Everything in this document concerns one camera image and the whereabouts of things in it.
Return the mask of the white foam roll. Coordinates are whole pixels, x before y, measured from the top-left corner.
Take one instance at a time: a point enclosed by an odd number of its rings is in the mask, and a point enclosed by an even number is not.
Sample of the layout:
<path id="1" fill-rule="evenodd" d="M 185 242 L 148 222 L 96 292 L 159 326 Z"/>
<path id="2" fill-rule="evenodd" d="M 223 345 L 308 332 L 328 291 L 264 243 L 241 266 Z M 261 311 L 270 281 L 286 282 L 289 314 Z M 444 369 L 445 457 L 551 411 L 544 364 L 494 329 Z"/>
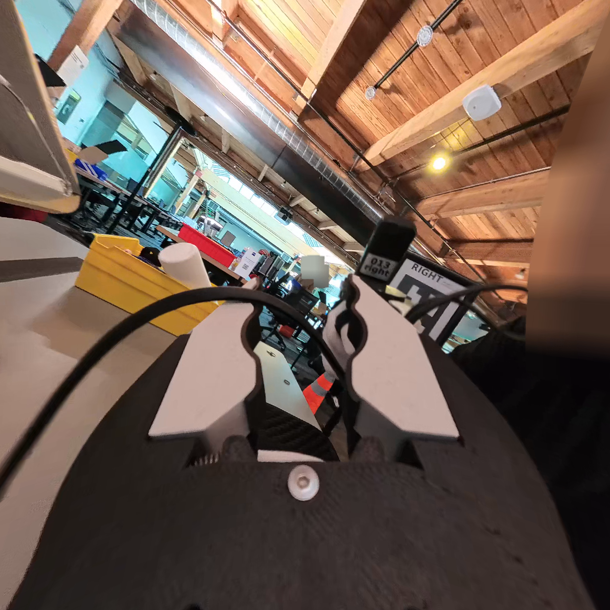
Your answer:
<path id="1" fill-rule="evenodd" d="M 174 243 L 158 253 L 164 273 L 189 289 L 211 287 L 209 277 L 195 245 Z"/>

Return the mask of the black white marker board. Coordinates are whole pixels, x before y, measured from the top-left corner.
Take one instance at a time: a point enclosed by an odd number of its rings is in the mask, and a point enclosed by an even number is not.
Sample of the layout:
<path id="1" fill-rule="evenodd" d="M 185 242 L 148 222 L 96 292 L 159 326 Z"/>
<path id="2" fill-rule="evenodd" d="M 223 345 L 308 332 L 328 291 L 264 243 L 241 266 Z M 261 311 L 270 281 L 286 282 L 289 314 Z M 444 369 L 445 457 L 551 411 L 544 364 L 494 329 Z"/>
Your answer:
<path id="1" fill-rule="evenodd" d="M 412 305 L 457 292 L 473 281 L 409 252 L 396 270 L 388 285 L 406 296 Z M 427 312 L 418 322 L 420 334 L 442 346 L 468 309 L 457 302 L 445 303 Z"/>

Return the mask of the wooden edge table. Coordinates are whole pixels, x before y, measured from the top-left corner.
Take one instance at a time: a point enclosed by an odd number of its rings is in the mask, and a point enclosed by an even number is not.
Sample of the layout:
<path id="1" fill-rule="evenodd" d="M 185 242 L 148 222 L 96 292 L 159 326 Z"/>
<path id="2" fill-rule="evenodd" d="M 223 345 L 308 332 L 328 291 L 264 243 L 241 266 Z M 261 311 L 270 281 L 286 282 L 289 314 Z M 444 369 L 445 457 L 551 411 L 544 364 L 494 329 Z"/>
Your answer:
<path id="1" fill-rule="evenodd" d="M 177 231 L 170 229 L 163 225 L 157 225 L 156 231 L 161 234 L 165 239 L 171 240 L 174 243 L 185 243 L 186 241 L 178 237 Z M 239 275 L 235 274 L 233 271 L 229 270 L 227 267 L 223 266 L 221 262 L 216 260 L 215 258 L 207 255 L 202 250 L 198 249 L 198 253 L 202 258 L 203 262 L 205 264 L 205 269 L 209 271 L 209 269 L 215 269 L 212 271 L 213 278 L 220 278 L 222 276 L 224 278 L 224 282 L 226 285 L 244 285 L 247 280 L 242 278 Z"/>

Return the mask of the silver spiral ventilation duct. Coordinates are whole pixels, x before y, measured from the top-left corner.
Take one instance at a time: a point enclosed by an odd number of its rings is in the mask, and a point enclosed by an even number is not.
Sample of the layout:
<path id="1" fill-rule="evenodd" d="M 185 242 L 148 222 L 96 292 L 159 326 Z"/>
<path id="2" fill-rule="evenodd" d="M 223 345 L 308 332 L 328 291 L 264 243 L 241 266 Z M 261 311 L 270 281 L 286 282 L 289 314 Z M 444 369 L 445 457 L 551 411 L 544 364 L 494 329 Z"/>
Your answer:
<path id="1" fill-rule="evenodd" d="M 236 65 L 209 51 L 156 1 L 132 1 L 137 12 L 121 27 L 122 40 L 227 132 L 296 188 L 311 203 L 333 209 L 350 205 L 375 222 L 378 206 L 360 194 L 322 155 L 308 134 L 245 84 Z"/>

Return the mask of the black office chair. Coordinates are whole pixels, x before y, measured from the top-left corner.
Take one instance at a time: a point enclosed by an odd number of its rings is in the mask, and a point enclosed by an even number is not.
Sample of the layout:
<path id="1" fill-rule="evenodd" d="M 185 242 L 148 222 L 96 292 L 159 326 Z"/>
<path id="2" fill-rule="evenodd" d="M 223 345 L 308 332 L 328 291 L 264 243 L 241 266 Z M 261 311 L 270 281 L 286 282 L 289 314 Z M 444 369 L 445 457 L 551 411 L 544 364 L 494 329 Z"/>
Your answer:
<path id="1" fill-rule="evenodd" d="M 312 293 L 308 292 L 305 288 L 299 288 L 295 292 L 286 295 L 282 301 L 298 312 L 300 316 L 306 318 L 314 305 L 317 302 L 317 298 L 313 297 Z M 277 339 L 277 348 L 280 351 L 284 351 L 286 344 L 284 338 L 290 338 L 294 332 L 299 332 L 302 326 L 297 325 L 293 318 L 286 316 L 281 311 L 270 309 L 272 325 L 269 327 L 261 327 L 262 332 L 267 332 L 265 336 L 262 336 L 262 341 L 266 342 L 270 338 Z"/>

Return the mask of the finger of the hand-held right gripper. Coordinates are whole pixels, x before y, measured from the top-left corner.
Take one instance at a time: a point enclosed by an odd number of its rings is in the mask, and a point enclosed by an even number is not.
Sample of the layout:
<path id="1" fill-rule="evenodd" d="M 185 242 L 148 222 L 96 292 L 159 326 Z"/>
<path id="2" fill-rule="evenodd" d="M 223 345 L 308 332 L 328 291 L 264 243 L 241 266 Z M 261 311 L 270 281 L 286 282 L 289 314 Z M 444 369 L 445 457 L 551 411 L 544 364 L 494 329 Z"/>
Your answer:
<path id="1" fill-rule="evenodd" d="M 336 305 L 328 312 L 323 340 L 341 369 L 345 369 L 352 354 L 361 344 L 361 323 L 347 305 Z"/>

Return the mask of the person's black clothing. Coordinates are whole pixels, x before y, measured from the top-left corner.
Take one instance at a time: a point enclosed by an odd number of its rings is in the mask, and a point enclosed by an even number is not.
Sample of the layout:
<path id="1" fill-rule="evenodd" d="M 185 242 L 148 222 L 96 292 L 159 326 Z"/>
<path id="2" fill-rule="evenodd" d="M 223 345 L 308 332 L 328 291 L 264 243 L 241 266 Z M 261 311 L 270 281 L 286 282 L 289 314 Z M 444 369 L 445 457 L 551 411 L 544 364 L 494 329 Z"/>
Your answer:
<path id="1" fill-rule="evenodd" d="M 494 331 L 449 357 L 529 453 L 594 606 L 609 609 L 609 360 L 534 350 Z"/>

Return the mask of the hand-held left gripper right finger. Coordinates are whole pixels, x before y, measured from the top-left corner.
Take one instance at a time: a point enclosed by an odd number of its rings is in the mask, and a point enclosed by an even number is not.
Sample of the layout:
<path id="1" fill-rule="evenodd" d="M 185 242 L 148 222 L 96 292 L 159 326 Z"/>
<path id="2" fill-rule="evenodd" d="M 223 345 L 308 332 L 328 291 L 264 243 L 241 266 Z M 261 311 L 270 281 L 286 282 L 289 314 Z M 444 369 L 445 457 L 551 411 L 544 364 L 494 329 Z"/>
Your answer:
<path id="1" fill-rule="evenodd" d="M 459 431 L 418 333 L 356 275 L 348 310 L 361 326 L 346 389 L 356 403 L 354 430 L 381 441 L 456 441 Z"/>

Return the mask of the yellow plastic bin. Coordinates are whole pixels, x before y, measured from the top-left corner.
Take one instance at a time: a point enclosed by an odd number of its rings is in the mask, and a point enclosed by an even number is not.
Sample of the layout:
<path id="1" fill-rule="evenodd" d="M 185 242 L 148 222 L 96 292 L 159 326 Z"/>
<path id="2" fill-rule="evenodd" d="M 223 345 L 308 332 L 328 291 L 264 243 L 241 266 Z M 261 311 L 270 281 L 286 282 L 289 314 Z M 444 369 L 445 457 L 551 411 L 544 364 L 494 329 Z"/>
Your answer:
<path id="1" fill-rule="evenodd" d="M 135 238 L 94 234 L 75 286 L 128 313 L 188 290 L 169 277 Z M 151 249 L 158 259 L 159 251 Z"/>

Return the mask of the wooden tray with black pad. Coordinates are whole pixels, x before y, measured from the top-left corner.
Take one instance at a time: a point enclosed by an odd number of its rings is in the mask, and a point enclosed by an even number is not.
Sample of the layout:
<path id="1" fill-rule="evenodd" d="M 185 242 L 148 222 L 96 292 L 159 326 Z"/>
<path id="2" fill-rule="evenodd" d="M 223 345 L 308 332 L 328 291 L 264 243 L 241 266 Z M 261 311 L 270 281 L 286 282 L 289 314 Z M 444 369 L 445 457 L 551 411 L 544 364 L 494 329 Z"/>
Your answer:
<path id="1" fill-rule="evenodd" d="M 78 158 L 80 161 L 97 164 L 104 161 L 108 156 L 126 152 L 126 147 L 117 139 L 103 142 L 93 147 L 80 149 Z"/>
<path id="2" fill-rule="evenodd" d="M 1 204 L 68 214 L 80 189 L 39 62 L 13 1 L 1 1 Z"/>

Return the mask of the orange traffic cone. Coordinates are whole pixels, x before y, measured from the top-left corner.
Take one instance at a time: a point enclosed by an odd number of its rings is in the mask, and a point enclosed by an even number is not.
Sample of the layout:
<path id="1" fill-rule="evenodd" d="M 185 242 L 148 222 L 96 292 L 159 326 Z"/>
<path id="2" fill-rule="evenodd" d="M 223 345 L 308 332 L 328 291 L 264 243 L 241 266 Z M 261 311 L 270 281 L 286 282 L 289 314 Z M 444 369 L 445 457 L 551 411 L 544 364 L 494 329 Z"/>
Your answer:
<path id="1" fill-rule="evenodd" d="M 335 380 L 333 373 L 324 372 L 303 390 L 303 396 L 313 414 L 316 414 Z"/>

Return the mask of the long work table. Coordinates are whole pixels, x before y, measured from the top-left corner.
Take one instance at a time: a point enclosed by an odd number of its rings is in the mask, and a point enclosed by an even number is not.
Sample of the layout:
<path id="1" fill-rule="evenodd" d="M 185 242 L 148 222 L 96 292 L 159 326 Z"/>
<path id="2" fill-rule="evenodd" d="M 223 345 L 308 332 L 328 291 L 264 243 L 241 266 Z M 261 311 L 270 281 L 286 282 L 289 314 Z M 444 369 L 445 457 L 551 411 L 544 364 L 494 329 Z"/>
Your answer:
<path id="1" fill-rule="evenodd" d="M 97 224 L 108 227 L 125 201 L 128 191 L 109 181 L 99 181 L 74 165 L 72 169 L 80 187 L 80 199 L 76 213 L 80 217 L 89 217 Z M 138 195 L 117 227 L 122 226 L 129 231 L 145 232 L 163 215 L 163 210 Z"/>

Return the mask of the white ceiling device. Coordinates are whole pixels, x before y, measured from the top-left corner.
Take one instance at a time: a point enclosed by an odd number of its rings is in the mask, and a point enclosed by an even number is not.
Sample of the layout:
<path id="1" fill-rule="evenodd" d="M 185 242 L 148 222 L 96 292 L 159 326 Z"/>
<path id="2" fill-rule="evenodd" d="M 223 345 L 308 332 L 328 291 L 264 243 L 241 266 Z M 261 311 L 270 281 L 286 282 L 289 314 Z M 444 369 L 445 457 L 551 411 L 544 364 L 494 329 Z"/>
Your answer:
<path id="1" fill-rule="evenodd" d="M 495 115 L 501 108 L 501 100 L 492 86 L 479 86 L 462 99 L 462 106 L 473 121 L 482 121 Z"/>

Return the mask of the red plastic bin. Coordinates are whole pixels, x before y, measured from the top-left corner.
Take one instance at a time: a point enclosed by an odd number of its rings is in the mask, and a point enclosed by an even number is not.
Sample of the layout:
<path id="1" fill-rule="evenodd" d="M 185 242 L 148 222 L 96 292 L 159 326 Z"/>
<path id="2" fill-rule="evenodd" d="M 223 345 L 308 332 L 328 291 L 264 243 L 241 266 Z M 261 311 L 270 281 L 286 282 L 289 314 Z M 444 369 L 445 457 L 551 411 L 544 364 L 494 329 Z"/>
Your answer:
<path id="1" fill-rule="evenodd" d="M 193 228 L 191 225 L 183 223 L 177 237 L 183 241 L 197 247 L 197 249 L 206 254 L 222 266 L 229 268 L 234 260 L 234 254 L 217 241 L 204 236 L 202 232 Z"/>

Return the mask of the white labelled box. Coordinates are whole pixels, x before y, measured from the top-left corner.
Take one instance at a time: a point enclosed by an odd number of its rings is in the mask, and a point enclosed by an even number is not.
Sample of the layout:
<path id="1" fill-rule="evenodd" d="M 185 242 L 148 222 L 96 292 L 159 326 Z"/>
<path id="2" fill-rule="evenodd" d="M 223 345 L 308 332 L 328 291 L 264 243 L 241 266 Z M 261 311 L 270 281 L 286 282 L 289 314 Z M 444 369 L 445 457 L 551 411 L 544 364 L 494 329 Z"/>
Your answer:
<path id="1" fill-rule="evenodd" d="M 250 279 L 250 276 L 254 273 L 254 269 L 257 262 L 260 260 L 261 254 L 259 251 L 253 248 L 246 248 L 238 259 L 233 272 L 244 280 Z"/>

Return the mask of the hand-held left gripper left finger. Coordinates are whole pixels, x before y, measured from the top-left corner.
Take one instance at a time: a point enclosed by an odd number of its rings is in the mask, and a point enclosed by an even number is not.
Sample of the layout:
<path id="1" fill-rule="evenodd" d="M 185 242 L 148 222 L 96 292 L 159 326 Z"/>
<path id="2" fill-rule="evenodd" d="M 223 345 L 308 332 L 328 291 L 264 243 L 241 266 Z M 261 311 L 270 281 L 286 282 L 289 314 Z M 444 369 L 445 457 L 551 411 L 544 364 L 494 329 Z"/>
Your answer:
<path id="1" fill-rule="evenodd" d="M 152 439 L 223 441 L 248 436 L 248 408 L 262 389 L 261 365 L 248 343 L 255 308 L 219 306 L 189 334 L 148 429 Z"/>

